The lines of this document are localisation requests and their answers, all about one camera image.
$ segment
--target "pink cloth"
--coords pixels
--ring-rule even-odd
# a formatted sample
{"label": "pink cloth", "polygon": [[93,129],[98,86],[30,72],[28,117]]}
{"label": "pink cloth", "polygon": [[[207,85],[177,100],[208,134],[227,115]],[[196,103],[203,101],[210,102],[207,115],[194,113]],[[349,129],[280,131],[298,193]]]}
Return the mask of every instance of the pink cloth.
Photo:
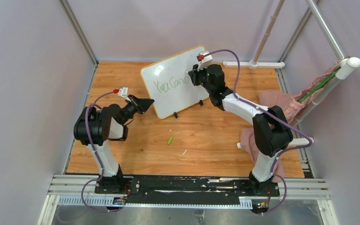
{"label": "pink cloth", "polygon": [[[337,67],[333,66],[324,72],[321,76],[317,77],[309,86],[301,90],[298,94],[292,95],[288,93],[283,93],[278,90],[265,90],[259,95],[260,104],[268,107],[273,107],[278,105],[284,111],[286,120],[288,123],[291,123],[296,115],[302,111],[308,103],[310,103],[321,91],[322,89],[314,92],[310,97],[305,99],[302,103],[299,103],[306,94],[308,94],[315,86],[317,86],[325,77],[335,71]],[[257,156],[259,154],[259,149],[255,143],[255,134],[253,128],[243,129],[240,137],[241,147],[251,155],[253,164],[256,164]],[[281,160],[278,160],[276,167],[274,168],[274,173],[285,177],[285,170]],[[272,182],[278,183],[281,179],[274,177]]]}

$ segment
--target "white wall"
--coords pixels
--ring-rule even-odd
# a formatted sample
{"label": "white wall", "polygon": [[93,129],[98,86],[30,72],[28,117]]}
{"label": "white wall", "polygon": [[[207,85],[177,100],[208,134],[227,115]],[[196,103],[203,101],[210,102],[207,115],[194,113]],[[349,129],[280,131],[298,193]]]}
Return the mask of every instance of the white wall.
{"label": "white wall", "polygon": [[[360,1],[323,0],[320,8],[345,53],[360,58]],[[286,61],[292,92],[336,61],[312,19]],[[340,224],[360,224],[360,68],[340,83],[302,126],[316,140],[309,153],[319,177],[329,185]]]}
{"label": "white wall", "polygon": [[0,224],[36,224],[92,73],[57,0],[0,0]]}
{"label": "white wall", "polygon": [[[99,60],[160,60],[196,45],[251,60],[278,0],[69,0]],[[307,9],[287,0],[261,61],[277,61]],[[235,60],[221,53],[215,60]]]}

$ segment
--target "green marker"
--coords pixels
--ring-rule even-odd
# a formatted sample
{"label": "green marker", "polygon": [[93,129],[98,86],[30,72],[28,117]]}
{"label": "green marker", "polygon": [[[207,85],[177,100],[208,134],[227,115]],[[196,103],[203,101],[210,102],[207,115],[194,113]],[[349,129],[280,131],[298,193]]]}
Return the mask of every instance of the green marker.
{"label": "green marker", "polygon": [[173,137],[170,137],[168,140],[168,144],[172,143],[172,141],[173,141]]}

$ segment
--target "wooden table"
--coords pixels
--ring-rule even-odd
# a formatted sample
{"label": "wooden table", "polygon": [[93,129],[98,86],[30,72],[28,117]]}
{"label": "wooden table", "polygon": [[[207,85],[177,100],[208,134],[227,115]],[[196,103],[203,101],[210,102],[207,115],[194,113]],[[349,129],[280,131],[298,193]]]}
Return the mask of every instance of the wooden table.
{"label": "wooden table", "polygon": [[[101,62],[88,104],[101,94],[128,86],[129,94],[148,98],[140,69],[148,62]],[[233,88],[237,69],[223,67],[227,86]],[[278,90],[273,69],[241,69],[237,92],[254,102],[263,90]],[[240,117],[215,108],[209,99],[160,120],[151,107],[144,115],[136,114],[128,126],[125,142],[110,142],[114,157],[126,174],[165,174],[197,176],[248,176],[254,165],[248,153],[239,150],[243,128],[252,126]],[[109,95],[99,100],[100,106],[119,104],[124,99]],[[173,137],[172,144],[167,142]],[[304,177],[297,151],[281,157],[287,177]],[[68,173],[97,173],[98,167],[89,150],[79,141],[74,144]]]}

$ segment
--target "red connector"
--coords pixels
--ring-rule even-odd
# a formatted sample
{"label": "red connector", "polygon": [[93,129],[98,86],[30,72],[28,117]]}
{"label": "red connector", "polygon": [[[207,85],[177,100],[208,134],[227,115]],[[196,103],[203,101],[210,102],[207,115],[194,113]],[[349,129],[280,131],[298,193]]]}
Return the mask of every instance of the red connector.
{"label": "red connector", "polygon": [[204,58],[204,56],[203,56],[203,55],[198,55],[198,56],[196,57],[196,59],[197,59],[198,61],[202,61],[202,60],[203,60],[203,58]]}

